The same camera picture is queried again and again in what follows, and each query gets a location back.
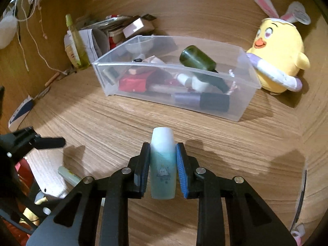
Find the blue white card box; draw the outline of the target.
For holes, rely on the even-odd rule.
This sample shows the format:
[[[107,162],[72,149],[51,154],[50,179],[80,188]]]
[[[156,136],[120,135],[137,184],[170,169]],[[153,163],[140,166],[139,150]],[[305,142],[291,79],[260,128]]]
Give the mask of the blue white card box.
[[[28,113],[32,110],[34,105],[34,100],[31,96],[28,96],[15,110],[13,115],[8,121],[8,129],[11,132],[14,132],[18,129],[22,121],[28,115]]]

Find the white tape roll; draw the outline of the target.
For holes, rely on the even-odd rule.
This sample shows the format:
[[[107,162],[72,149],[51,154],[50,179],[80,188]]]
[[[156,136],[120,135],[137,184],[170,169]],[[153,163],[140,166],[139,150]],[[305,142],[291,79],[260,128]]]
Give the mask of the white tape roll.
[[[212,90],[212,85],[207,82],[200,81],[193,74],[180,73],[176,76],[176,79],[184,87],[193,89],[195,92],[208,92]]]

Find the small white cardboard box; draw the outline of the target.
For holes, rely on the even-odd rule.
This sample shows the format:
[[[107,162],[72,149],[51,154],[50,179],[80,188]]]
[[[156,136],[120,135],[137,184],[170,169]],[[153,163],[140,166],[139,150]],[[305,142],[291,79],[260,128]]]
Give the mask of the small white cardboard box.
[[[154,30],[155,28],[150,21],[138,18],[123,29],[123,35],[128,39],[144,33],[153,32]]]

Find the dark green glass bottle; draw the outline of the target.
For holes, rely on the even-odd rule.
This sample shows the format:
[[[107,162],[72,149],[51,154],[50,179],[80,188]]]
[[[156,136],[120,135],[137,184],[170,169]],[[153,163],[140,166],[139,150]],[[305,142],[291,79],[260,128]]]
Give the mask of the dark green glass bottle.
[[[180,54],[179,60],[186,67],[217,73],[216,62],[195,45],[186,47]],[[223,93],[227,93],[230,89],[225,81],[220,77],[213,77],[203,73],[197,73],[196,77],[202,82],[206,82],[214,87],[217,87]]]

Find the mahjong tile block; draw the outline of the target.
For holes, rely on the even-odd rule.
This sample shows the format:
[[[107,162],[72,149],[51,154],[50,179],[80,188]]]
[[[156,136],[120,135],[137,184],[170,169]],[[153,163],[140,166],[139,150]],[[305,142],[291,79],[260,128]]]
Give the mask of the mahjong tile block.
[[[120,77],[120,73],[114,67],[105,68],[102,75],[110,85],[115,85]]]

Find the white folded paper stack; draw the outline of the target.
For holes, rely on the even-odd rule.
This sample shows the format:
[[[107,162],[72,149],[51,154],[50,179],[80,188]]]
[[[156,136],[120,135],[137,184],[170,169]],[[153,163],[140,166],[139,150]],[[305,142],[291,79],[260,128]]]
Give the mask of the white folded paper stack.
[[[78,64],[74,56],[73,49],[71,47],[71,40],[69,38],[68,33],[69,31],[67,31],[67,34],[64,37],[65,51],[70,62],[73,64],[74,67],[77,68]],[[109,39],[103,31],[94,28],[80,30],[79,34],[82,38],[84,48],[86,50],[90,63],[93,63],[94,61],[99,59],[99,57],[103,56],[109,51]]]

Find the clear plastic storage bin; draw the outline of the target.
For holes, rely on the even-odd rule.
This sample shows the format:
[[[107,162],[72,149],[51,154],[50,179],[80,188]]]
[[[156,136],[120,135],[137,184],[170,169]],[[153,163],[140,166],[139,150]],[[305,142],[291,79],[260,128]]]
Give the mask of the clear plastic storage bin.
[[[93,68],[107,96],[118,95],[238,121],[261,85],[238,46],[181,36],[136,36]]]

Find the pink white cosmetic tube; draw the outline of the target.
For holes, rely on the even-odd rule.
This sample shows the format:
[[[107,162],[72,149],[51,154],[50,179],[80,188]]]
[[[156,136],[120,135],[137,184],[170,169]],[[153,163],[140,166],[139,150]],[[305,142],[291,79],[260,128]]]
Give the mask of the pink white cosmetic tube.
[[[172,95],[174,93],[188,93],[193,92],[192,89],[175,86],[175,85],[164,85],[164,84],[152,84],[147,89],[149,92],[157,92]]]

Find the red paper packet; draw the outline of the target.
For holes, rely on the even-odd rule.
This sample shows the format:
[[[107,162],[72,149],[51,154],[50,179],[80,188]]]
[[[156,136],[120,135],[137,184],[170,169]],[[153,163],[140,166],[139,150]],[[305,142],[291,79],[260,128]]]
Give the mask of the red paper packet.
[[[119,80],[118,90],[121,92],[144,93],[152,84],[161,82],[161,71],[151,69],[141,74],[126,74]]]

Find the yellow chick plush toy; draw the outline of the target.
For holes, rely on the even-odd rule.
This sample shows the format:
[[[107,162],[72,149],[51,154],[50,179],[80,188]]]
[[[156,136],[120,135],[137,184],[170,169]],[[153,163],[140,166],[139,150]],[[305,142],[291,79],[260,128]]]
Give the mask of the yellow chick plush toy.
[[[299,70],[310,68],[304,54],[304,43],[294,23],[309,25],[311,19],[305,7],[292,2],[279,16],[271,0],[254,0],[267,14],[256,33],[252,47],[246,52],[256,70],[263,89],[279,95],[284,91],[299,92],[302,82]]]

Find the purple black cosmetic tube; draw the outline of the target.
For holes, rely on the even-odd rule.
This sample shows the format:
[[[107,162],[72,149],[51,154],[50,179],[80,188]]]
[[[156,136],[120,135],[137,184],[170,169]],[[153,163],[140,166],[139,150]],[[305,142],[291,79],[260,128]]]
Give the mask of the purple black cosmetic tube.
[[[175,105],[192,109],[226,113],[230,107],[230,96],[221,93],[174,93],[172,98]]]

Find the pale green stick tube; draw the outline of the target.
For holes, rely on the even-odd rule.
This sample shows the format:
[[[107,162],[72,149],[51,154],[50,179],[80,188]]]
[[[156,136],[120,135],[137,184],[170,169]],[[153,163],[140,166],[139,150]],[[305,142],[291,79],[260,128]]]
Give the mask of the pale green stick tube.
[[[80,181],[81,178],[72,173],[69,169],[64,166],[60,166],[57,169],[58,174],[71,186],[75,187]]]

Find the teal white lotion bottle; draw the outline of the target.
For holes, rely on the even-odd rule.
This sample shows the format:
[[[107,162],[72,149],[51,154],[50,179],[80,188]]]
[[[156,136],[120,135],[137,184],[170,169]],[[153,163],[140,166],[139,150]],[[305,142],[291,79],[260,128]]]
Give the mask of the teal white lotion bottle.
[[[153,129],[150,159],[151,197],[173,199],[176,195],[177,161],[173,131],[167,127]]]

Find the stack of papers and books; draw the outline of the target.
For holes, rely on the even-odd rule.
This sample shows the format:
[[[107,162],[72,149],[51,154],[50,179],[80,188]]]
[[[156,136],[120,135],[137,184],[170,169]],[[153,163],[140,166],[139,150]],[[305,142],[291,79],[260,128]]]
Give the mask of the stack of papers and books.
[[[108,36],[110,49],[113,49],[127,40],[123,35],[123,29],[138,18],[148,20],[152,24],[155,20],[157,20],[157,17],[149,14],[143,16],[109,15],[104,20],[82,27],[81,30],[97,28],[103,31]],[[144,33],[141,34],[141,36],[149,36],[152,35],[153,32]]]

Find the yellow green spray bottle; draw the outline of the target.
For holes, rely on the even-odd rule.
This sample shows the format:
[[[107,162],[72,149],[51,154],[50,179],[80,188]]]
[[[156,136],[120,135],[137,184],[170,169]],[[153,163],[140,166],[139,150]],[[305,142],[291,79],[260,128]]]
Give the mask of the yellow green spray bottle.
[[[81,70],[86,69],[90,66],[87,52],[85,50],[82,38],[76,26],[73,23],[70,14],[66,15],[66,26],[68,28],[68,37],[71,43],[73,56],[76,60],[77,67]]]

